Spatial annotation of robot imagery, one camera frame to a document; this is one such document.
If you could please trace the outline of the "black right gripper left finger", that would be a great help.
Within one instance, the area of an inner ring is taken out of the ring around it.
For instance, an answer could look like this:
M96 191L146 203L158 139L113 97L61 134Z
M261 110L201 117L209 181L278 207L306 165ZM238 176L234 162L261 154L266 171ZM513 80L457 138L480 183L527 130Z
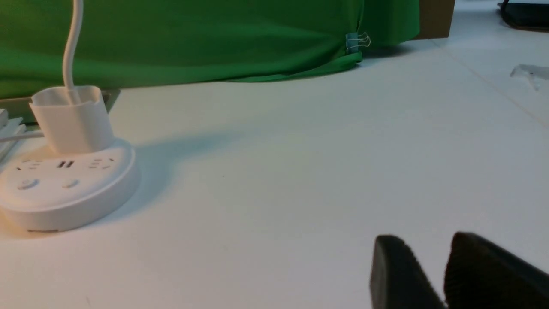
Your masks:
M394 235L373 246L369 291L373 309L445 309L411 248Z

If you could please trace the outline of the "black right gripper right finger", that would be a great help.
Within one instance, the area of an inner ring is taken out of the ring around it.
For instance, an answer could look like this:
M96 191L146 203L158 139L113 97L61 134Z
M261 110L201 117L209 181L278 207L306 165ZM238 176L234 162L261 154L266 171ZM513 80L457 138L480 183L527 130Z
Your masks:
M488 239L453 235L444 277L449 309L546 309L549 276Z

